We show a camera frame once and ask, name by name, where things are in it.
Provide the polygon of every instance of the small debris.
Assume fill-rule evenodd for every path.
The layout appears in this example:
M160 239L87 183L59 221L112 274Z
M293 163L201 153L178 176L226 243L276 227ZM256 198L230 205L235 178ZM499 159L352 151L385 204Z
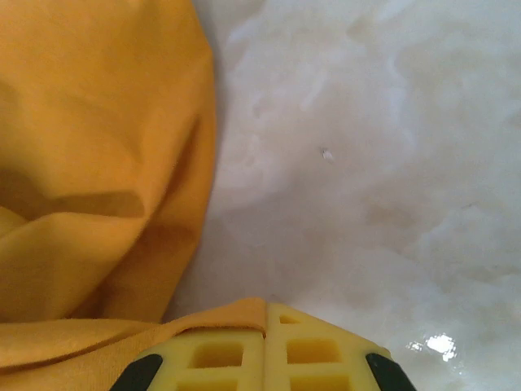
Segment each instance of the small debris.
M327 160L330 163L333 163L333 161L335 161L335 157L333 156L329 148L320 148L320 151L324 160Z

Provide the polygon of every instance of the black rubber tip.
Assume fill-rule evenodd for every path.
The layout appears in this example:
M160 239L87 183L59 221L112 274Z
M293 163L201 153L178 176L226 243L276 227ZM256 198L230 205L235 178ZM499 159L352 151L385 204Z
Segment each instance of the black rubber tip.
M416 391L401 367L376 353L366 355L373 376L382 391Z
M147 391L162 363L163 358L158 354L149 354L130 363L110 391Z

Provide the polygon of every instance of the yellow plastic object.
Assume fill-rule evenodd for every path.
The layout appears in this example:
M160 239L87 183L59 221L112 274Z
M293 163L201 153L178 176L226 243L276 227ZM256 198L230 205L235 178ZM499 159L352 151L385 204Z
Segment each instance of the yellow plastic object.
M401 379L391 388L383 386L385 380L378 379L368 357L378 355L398 366L386 349L369 340L286 305L268 305L267 318L265 336L260 331L226 328L175 336L142 352L134 364L148 369L139 373L131 364L112 391L414 389L402 387ZM150 359L156 360L152 369L145 363Z

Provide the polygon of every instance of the black plastic part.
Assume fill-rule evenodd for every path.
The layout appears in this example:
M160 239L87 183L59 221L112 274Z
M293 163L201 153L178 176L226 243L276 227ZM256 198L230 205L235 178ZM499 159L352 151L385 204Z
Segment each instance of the black plastic part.
M366 355L373 376L382 391L416 391L401 367L376 353Z
M147 391L162 363L163 358L158 354L149 354L131 362L110 391Z

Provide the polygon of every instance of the yellow fabric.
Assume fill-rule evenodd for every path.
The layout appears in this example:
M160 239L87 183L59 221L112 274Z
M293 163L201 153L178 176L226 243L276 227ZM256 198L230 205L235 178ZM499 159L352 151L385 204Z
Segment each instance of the yellow fabric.
M262 329L261 301L153 324L212 180L212 56L191 4L5 0L0 57L0 389L105 390L186 328Z

